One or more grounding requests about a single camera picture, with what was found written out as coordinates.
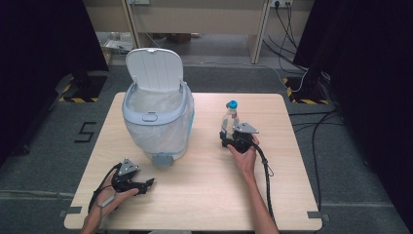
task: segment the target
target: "water bottle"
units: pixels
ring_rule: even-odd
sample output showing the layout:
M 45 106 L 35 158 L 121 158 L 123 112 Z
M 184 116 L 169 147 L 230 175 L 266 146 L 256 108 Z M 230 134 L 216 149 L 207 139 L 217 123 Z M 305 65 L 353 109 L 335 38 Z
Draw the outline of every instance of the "water bottle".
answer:
M 240 118 L 237 115 L 238 103 L 231 100 L 227 103 L 227 113 L 222 118 L 221 135 L 227 138 L 233 138 L 234 127 L 240 124 Z

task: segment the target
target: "gray carpet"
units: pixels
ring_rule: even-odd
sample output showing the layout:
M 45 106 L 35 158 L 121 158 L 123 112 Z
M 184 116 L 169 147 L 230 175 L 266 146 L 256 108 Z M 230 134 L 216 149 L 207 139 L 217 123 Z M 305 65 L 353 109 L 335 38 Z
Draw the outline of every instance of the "gray carpet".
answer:
M 95 72 L 108 75 L 98 102 L 57 102 L 30 142 L 30 153 L 9 157 L 0 168 L 0 233 L 78 233 L 64 228 L 64 211 L 70 206 L 113 97 L 131 84 L 125 66 L 109 69 Z M 282 94 L 290 114 L 335 107 L 289 102 L 277 74 L 268 68 L 185 66 L 184 80 L 194 93 Z M 62 91 L 67 83 L 67 77 L 62 79 L 57 90 Z M 332 124 L 320 125 L 315 138 L 321 210 L 329 216 L 318 233 L 408 233 L 378 177 L 364 164 L 351 129 L 343 126 L 346 120 L 340 113 L 332 116 L 325 121 Z M 321 118 L 321 114 L 290 117 L 293 125 L 316 123 Z M 94 135 L 89 143 L 75 143 L 88 138 L 79 135 L 84 122 L 96 122 L 85 129 Z M 294 126 L 294 130 L 304 126 Z M 318 198 L 313 129 L 302 129 L 296 137 Z

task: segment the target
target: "white trash can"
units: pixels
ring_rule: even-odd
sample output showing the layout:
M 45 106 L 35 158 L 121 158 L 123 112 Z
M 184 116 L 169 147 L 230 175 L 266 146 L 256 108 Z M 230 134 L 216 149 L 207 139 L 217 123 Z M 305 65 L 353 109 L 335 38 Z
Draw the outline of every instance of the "white trash can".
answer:
M 153 165 L 171 166 L 185 153 L 194 120 L 182 60 L 173 51 L 143 48 L 130 51 L 126 62 L 133 80 L 122 106 L 127 129 Z

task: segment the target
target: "trash can lid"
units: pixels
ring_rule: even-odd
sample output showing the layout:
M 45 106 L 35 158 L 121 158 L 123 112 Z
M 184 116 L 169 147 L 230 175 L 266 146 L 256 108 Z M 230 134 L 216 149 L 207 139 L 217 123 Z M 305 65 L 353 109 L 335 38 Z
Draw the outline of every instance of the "trash can lid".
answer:
M 172 92 L 180 88 L 183 66 L 180 56 L 170 50 L 142 48 L 130 51 L 127 68 L 140 90 Z

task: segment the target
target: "blue bottle cap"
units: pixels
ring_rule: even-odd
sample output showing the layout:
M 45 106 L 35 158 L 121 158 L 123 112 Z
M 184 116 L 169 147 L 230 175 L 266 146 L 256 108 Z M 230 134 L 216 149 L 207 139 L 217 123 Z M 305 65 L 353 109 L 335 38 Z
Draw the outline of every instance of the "blue bottle cap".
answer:
M 231 100 L 230 102 L 228 102 L 228 108 L 237 109 L 237 107 L 238 107 L 238 103 L 236 100 Z

